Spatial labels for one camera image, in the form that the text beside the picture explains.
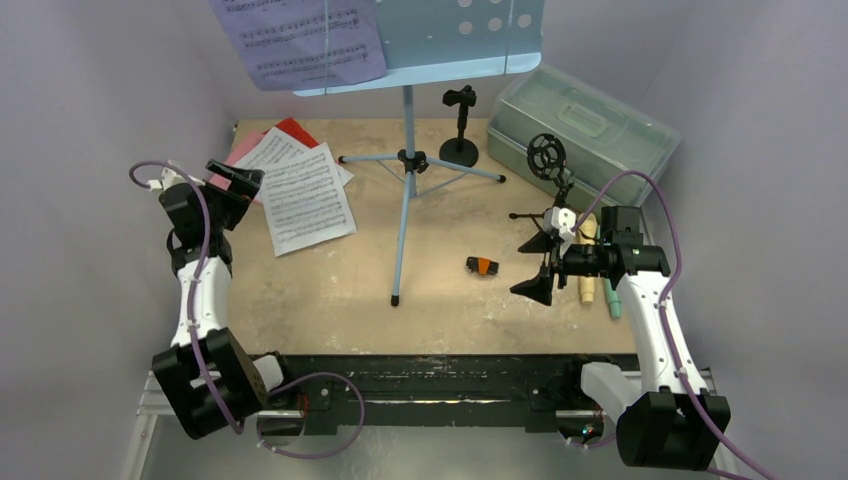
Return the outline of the black tripod shock-mount stand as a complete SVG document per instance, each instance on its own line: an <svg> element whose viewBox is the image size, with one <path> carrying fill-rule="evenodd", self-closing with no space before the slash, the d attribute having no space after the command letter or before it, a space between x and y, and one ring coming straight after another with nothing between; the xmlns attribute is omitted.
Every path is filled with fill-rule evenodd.
<svg viewBox="0 0 848 480"><path fill-rule="evenodd" d="M565 176L567 155L562 142L551 133L540 133L530 140L526 153L531 173L557 187L553 206L568 207L567 196L575 180L573 173Z"/></svg>

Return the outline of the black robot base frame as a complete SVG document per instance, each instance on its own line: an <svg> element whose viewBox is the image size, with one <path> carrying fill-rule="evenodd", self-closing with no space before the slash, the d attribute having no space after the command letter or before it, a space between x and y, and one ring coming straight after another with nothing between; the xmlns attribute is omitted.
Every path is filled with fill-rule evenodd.
<svg viewBox="0 0 848 480"><path fill-rule="evenodd" d="M579 434L594 403L579 388L589 362L611 363L637 380L633 354L288 355L273 410L305 417L308 435L340 426L511 427Z"/></svg>

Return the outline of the cream yellow microphone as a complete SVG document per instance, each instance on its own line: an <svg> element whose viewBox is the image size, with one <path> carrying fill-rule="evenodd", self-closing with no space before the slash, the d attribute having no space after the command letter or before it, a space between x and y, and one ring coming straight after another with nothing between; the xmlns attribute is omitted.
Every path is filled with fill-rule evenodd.
<svg viewBox="0 0 848 480"><path fill-rule="evenodd" d="M577 237L578 243L580 245L594 245L597 227L597 218L594 213L590 213L587 219L579 227L579 236ZM582 305L593 304L595 299L595 290L595 277L581 277L579 279L580 303Z"/></svg>

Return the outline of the mint green microphone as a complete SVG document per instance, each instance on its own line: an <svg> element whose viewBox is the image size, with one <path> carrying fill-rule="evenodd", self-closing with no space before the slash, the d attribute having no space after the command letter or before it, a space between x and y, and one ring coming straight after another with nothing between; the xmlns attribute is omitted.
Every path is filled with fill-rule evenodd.
<svg viewBox="0 0 848 480"><path fill-rule="evenodd" d="M601 284L603 287L605 301L610 313L610 317L613 320L620 319L623 314L623 308L617 291L612 288L611 281L606 277L602 278Z"/></svg>

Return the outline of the black round-base mic stand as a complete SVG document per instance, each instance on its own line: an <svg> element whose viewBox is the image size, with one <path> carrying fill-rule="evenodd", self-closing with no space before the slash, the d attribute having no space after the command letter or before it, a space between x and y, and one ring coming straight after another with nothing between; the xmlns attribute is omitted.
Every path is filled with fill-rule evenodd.
<svg viewBox="0 0 848 480"><path fill-rule="evenodd" d="M457 134L446 140L439 150L439 158L446 162L464 167L474 167L479 159L476 144L465 136L468 124L469 109L477 102L477 94L471 85L465 85L460 90L447 90L442 95L442 104L447 107L458 107Z"/></svg>

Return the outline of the lavender sheet music page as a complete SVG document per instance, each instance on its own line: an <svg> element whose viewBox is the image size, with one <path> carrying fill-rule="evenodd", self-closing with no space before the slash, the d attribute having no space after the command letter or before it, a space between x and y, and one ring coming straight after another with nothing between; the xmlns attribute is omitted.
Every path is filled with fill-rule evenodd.
<svg viewBox="0 0 848 480"><path fill-rule="evenodd" d="M216 0L210 6L262 91L355 85L387 74L374 1Z"/></svg>

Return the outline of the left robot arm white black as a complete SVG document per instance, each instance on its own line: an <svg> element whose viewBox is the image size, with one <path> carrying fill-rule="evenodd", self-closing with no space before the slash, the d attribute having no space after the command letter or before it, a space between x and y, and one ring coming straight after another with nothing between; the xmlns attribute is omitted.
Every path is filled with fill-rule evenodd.
<svg viewBox="0 0 848 480"><path fill-rule="evenodd" d="M244 217L264 174L214 160L206 168L228 185L185 177L170 165L146 183L172 223L166 248L180 286L175 334L151 369L192 439L225 427L241 430L267 403L284 409L298 395L298 382L276 355L251 357L228 327L233 254L225 234Z"/></svg>

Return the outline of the white sheet music page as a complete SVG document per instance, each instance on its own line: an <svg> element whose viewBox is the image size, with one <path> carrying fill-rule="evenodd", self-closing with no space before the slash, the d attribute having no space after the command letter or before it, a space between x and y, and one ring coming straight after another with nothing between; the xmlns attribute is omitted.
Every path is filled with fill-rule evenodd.
<svg viewBox="0 0 848 480"><path fill-rule="evenodd" d="M260 201L275 256L357 232L327 144L270 164L264 172Z"/></svg>
<svg viewBox="0 0 848 480"><path fill-rule="evenodd" d="M289 135L272 128L262 141L233 168L258 169L264 179L257 197L306 196L319 191L345 194L344 187L353 175L337 164L326 142L307 148Z"/></svg>

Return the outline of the red sheet music page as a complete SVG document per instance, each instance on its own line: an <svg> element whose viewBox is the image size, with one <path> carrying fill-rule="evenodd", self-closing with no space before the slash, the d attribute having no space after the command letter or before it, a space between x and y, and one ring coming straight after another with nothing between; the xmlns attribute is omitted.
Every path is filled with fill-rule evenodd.
<svg viewBox="0 0 848 480"><path fill-rule="evenodd" d="M319 142L292 117L279 121L274 125L274 127L297 140L307 148L315 148L319 145Z"/></svg>

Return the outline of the pink sheet music page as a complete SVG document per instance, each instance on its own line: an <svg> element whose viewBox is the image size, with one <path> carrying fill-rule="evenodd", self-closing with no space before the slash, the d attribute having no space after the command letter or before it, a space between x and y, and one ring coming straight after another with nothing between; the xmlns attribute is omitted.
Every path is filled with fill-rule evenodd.
<svg viewBox="0 0 848 480"><path fill-rule="evenodd" d="M252 151L262 141L264 136L264 132L254 131L248 133L242 140L235 143L235 146L224 161L224 164L227 166L234 166L239 160ZM231 181L222 175L212 174L207 183L217 186L223 190L227 190Z"/></svg>

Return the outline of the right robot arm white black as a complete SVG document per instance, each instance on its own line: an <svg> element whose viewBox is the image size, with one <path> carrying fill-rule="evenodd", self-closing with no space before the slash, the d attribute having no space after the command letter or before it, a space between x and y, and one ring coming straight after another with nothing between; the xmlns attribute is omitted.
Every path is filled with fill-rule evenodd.
<svg viewBox="0 0 848 480"><path fill-rule="evenodd" d="M637 347L640 381L627 379L611 363L589 362L564 376L561 392L576 407L592 400L615 428L627 466L705 471L719 440L708 425L726 430L731 418L725 397L710 393L694 367L665 287L671 277L663 249L645 243L636 207L605 207L597 243L579 243L577 214L553 206L532 215L537 233L520 247L544 255L538 274L511 287L549 306L553 290L569 277L609 280L617 291Z"/></svg>

